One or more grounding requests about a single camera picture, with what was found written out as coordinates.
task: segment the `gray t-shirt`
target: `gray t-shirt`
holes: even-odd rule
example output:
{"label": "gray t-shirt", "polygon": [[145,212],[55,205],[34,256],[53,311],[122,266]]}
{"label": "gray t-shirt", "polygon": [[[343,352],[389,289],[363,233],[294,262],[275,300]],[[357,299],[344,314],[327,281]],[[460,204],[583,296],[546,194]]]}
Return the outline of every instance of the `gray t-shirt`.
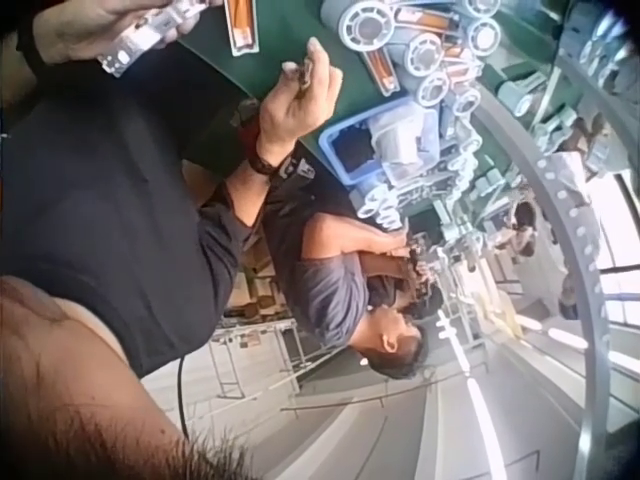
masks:
{"label": "gray t-shirt", "polygon": [[367,311],[368,293],[357,253],[301,260],[304,226],[320,209],[299,192],[267,200],[262,228],[287,305],[298,325],[325,346],[346,345]]}

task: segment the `cable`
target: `cable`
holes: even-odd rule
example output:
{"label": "cable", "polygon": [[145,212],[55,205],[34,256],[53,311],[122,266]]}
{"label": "cable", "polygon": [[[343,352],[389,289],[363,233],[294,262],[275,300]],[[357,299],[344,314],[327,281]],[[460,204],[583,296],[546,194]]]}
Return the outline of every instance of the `cable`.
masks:
{"label": "cable", "polygon": [[180,413],[180,426],[185,438],[189,440],[189,430],[187,429],[187,420],[184,417],[184,402],[182,401],[182,367],[184,366],[185,357],[180,358],[178,363],[178,412]]}

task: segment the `table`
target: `table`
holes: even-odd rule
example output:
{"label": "table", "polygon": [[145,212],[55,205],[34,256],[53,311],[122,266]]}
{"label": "table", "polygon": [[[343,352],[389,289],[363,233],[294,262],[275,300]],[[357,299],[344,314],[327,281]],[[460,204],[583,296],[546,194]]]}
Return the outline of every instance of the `table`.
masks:
{"label": "table", "polygon": [[[360,60],[345,48],[338,35],[320,21],[322,0],[257,0],[260,53],[233,57],[229,47],[226,19],[222,8],[209,9],[193,32],[182,43],[222,72],[242,90],[256,98],[273,87],[284,61],[300,62],[306,44],[315,36],[329,52],[331,62],[345,73],[342,92],[330,123],[344,120],[385,101]],[[302,139],[321,160],[316,131]]]}

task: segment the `ear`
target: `ear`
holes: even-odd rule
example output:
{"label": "ear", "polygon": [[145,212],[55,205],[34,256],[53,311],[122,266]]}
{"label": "ear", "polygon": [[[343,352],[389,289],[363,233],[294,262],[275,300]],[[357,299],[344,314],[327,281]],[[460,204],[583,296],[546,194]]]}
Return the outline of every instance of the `ear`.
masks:
{"label": "ear", "polygon": [[388,335],[382,335],[382,348],[387,353],[396,353],[398,351],[398,341]]}

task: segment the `wrist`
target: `wrist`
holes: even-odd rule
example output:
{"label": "wrist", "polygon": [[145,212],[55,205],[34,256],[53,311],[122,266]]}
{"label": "wrist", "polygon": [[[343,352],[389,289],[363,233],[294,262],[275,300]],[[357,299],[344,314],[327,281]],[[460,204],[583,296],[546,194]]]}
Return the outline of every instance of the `wrist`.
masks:
{"label": "wrist", "polygon": [[293,152],[295,145],[296,142],[272,142],[259,135],[256,152],[265,162],[278,167]]}
{"label": "wrist", "polygon": [[33,40],[47,65],[65,63],[69,60],[64,44],[57,35],[55,15],[59,7],[52,7],[38,13],[33,19]]}

